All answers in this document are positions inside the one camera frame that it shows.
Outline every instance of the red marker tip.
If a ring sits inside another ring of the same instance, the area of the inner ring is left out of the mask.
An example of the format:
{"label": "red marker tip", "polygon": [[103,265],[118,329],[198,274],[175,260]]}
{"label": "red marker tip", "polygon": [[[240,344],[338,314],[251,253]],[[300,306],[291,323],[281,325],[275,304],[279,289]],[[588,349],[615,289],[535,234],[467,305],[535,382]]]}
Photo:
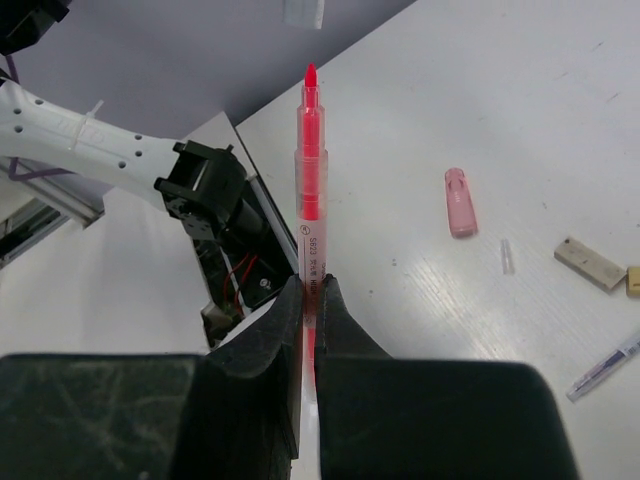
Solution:
{"label": "red marker tip", "polygon": [[309,67],[307,68],[307,74],[304,76],[304,86],[318,86],[318,74],[316,73],[316,66],[313,63],[310,63]]}

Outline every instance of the pink cap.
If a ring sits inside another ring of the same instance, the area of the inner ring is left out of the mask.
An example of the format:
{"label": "pink cap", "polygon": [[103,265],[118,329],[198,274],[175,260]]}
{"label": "pink cap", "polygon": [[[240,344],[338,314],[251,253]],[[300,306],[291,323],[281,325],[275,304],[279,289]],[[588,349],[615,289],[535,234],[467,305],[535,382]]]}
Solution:
{"label": "pink cap", "polygon": [[451,235],[460,238],[477,233],[478,223],[464,172],[459,168],[451,168],[444,174],[444,181]]}

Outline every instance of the red wire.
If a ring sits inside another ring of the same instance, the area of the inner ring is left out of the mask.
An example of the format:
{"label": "red wire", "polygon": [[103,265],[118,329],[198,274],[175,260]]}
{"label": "red wire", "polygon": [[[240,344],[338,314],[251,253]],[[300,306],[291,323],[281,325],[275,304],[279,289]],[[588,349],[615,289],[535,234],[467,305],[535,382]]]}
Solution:
{"label": "red wire", "polygon": [[249,274],[251,273],[251,269],[253,268],[253,265],[258,261],[258,256],[254,255],[253,258],[251,259],[251,261],[249,262],[249,265],[247,266],[247,269],[244,272],[244,275],[242,275],[242,280],[240,280],[240,283],[238,284],[238,290],[236,290],[236,296],[233,299],[233,304],[235,305],[236,309],[238,310],[238,312],[240,313],[240,315],[242,315],[242,308],[240,308],[240,303],[238,302],[238,297],[240,295],[240,288],[242,287],[242,285],[244,285],[244,282],[247,281],[247,278],[249,278]]}
{"label": "red wire", "polygon": [[233,275],[236,272],[236,270],[238,270],[242,266],[242,264],[247,261],[247,258],[249,258],[249,254],[248,253],[244,256],[244,258],[242,260],[240,260],[240,263],[238,263],[233,268],[233,270],[231,270],[227,274],[226,278],[224,279],[224,284],[222,285],[222,299],[225,302],[227,301],[227,286],[229,285],[229,280],[231,280],[231,275]]}

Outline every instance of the red marker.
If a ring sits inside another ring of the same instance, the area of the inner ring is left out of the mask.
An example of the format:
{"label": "red marker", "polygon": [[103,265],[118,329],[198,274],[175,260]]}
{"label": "red marker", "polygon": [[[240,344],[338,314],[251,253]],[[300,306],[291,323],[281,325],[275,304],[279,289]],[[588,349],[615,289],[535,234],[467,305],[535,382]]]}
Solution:
{"label": "red marker", "polygon": [[327,170],[324,107],[318,76],[309,65],[298,107],[298,149],[295,153],[298,214],[298,262],[305,288],[305,326],[315,328],[318,296],[327,266]]}

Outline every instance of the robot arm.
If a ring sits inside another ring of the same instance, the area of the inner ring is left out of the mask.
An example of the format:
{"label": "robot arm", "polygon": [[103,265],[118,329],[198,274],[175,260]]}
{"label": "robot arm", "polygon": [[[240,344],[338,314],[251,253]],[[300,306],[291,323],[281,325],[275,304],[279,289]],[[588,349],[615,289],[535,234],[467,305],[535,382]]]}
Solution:
{"label": "robot arm", "polygon": [[242,198],[247,174],[231,148],[129,132],[46,102],[1,75],[0,155],[122,188],[181,220],[191,238],[231,251],[259,253],[270,230]]}
{"label": "robot arm", "polygon": [[159,177],[167,178],[176,164],[175,143],[71,112],[0,78],[0,155],[62,167],[165,210],[154,184]]}

